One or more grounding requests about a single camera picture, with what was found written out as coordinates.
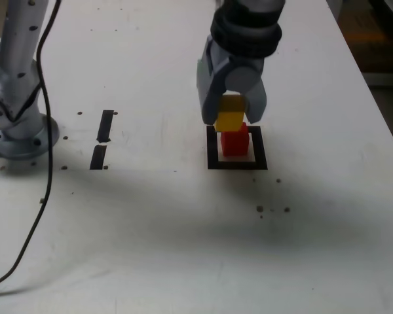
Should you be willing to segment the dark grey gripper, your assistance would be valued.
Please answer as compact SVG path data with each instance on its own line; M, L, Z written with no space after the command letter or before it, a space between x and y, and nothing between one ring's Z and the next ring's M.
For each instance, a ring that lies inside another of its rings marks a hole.
M214 124L219 100L225 91L242 95L246 101L248 121L260 121L267 106L267 94L261 78L265 60L232 54L220 47L211 35L206 39L204 57L198 61L196 70L203 123Z

